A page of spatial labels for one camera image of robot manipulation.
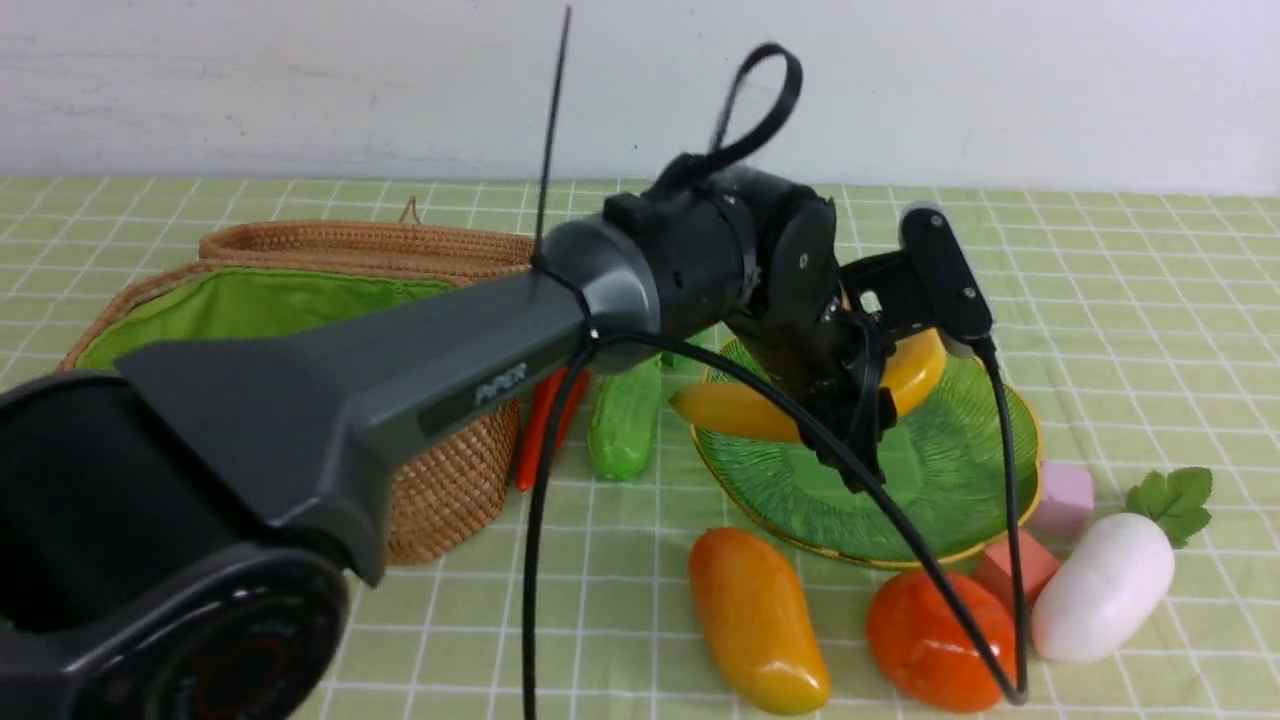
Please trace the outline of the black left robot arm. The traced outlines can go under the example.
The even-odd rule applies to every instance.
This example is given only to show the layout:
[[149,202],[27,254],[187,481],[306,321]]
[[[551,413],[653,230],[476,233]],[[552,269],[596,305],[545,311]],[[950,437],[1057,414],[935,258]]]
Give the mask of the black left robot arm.
[[525,272],[296,334],[147,345],[3,396],[3,716],[285,719],[344,570],[381,579],[393,471],[563,365],[617,374],[727,322],[823,459],[878,480],[888,342],[964,268],[916,206],[837,266],[836,211],[736,167],[556,225]]

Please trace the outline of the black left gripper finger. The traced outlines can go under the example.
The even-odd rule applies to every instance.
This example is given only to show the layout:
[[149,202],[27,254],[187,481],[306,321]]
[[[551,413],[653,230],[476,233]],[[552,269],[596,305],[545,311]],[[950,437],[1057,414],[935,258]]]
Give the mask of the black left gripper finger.
[[814,386],[806,410],[867,469],[877,486],[884,484],[878,445],[897,423],[888,389]]

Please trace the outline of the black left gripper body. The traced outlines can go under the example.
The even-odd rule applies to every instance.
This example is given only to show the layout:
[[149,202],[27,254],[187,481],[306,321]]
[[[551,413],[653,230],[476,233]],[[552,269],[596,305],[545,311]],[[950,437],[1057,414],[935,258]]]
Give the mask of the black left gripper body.
[[820,272],[797,300],[758,297],[730,329],[776,387],[806,409],[814,386],[881,388],[896,343],[937,331],[906,252]]

